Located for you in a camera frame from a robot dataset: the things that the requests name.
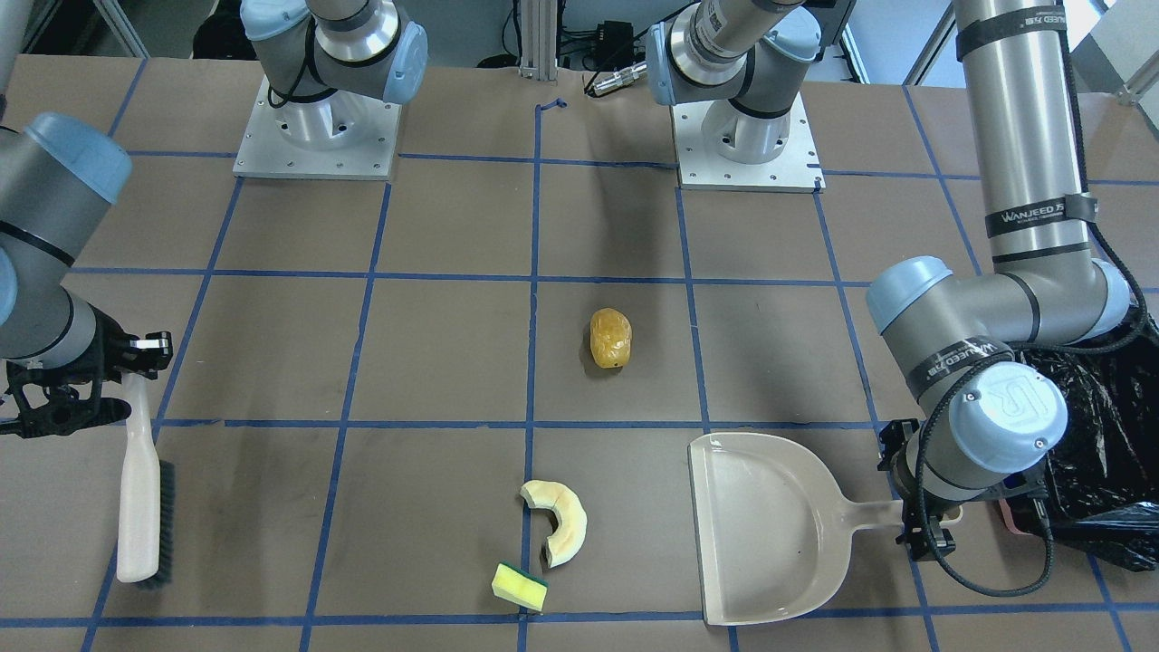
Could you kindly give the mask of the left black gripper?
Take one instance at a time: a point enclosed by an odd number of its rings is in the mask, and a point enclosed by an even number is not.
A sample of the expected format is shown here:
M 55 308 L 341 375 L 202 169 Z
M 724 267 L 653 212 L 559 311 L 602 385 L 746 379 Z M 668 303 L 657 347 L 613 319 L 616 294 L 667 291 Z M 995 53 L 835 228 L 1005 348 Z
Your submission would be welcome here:
M 939 561 L 956 550 L 952 533 L 941 523 L 952 504 L 924 491 L 914 479 L 907 450 L 919 430 L 914 418 L 889 422 L 880 432 L 883 454 L 877 469 L 887 474 L 892 491 L 903 501 L 902 532 L 895 544 L 903 545 L 910 561 Z

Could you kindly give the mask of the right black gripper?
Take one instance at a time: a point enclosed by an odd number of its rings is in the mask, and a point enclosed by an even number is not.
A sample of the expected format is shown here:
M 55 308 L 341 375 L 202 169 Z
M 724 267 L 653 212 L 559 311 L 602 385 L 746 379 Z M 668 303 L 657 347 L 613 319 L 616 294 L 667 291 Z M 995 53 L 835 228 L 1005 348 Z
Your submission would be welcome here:
M 145 338 L 122 330 L 119 324 L 99 312 L 90 346 L 76 360 L 57 369 L 28 369 L 15 362 L 5 364 L 8 389 L 19 416 L 3 420 L 1 433 L 24 440 L 42 435 L 71 435 L 79 430 L 117 424 L 131 416 L 143 416 L 144 408 L 125 400 L 105 398 L 105 381 L 127 384 L 132 374 L 156 380 L 158 372 L 173 359 L 170 331 L 151 331 Z

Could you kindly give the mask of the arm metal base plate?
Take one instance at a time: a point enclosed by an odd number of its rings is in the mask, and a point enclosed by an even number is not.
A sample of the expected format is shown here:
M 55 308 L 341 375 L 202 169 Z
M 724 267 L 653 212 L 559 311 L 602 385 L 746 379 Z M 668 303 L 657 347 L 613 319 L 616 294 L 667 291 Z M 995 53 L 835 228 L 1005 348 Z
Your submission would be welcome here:
M 803 96 L 774 119 L 729 101 L 670 109 L 680 186 L 709 191 L 815 193 L 828 188 Z
M 236 149 L 236 177 L 388 181 L 403 107 L 335 91 L 314 103 L 274 107 L 262 79 Z

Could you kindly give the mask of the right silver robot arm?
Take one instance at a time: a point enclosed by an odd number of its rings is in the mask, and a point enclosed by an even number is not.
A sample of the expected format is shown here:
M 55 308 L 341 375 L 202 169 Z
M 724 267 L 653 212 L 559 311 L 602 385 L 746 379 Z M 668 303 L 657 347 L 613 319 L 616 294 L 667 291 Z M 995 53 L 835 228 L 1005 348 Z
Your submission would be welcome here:
M 70 115 L 3 129 L 1 356 L 5 395 L 17 408 L 6 434 L 29 440 L 123 422 L 131 406 L 105 397 L 103 384 L 156 379 L 172 362 L 169 331 L 127 334 L 61 284 L 131 170 L 119 144 Z

